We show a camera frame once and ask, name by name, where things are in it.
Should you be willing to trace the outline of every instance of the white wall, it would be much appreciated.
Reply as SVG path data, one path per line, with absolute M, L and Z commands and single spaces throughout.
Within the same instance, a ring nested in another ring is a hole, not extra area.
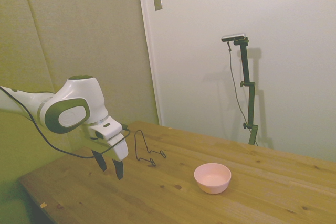
M 259 145 L 336 161 L 336 0 L 162 1 L 156 12 L 142 0 L 161 124 L 248 142 L 221 42 L 245 32 Z M 248 88 L 237 89 L 247 114 Z

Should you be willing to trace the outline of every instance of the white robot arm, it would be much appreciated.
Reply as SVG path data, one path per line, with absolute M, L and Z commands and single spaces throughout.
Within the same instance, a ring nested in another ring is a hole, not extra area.
M 81 126 L 86 138 L 114 146 L 109 152 L 116 161 L 128 155 L 126 141 L 120 133 L 122 125 L 115 121 L 105 108 L 104 97 L 98 81 L 92 76 L 74 76 L 56 93 L 28 93 L 6 87 L 0 88 L 0 111 L 23 115 L 58 134 Z

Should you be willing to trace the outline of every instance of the table surface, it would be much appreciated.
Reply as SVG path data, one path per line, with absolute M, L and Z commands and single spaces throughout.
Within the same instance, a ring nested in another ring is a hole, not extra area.
M 129 125 L 129 156 L 118 180 L 105 157 L 63 156 L 19 180 L 55 223 L 336 223 L 336 163 L 150 123 Z M 150 150 L 137 134 L 142 130 Z M 84 147 L 75 153 L 91 155 Z M 217 195 L 201 191 L 194 170 L 221 163 L 232 172 Z

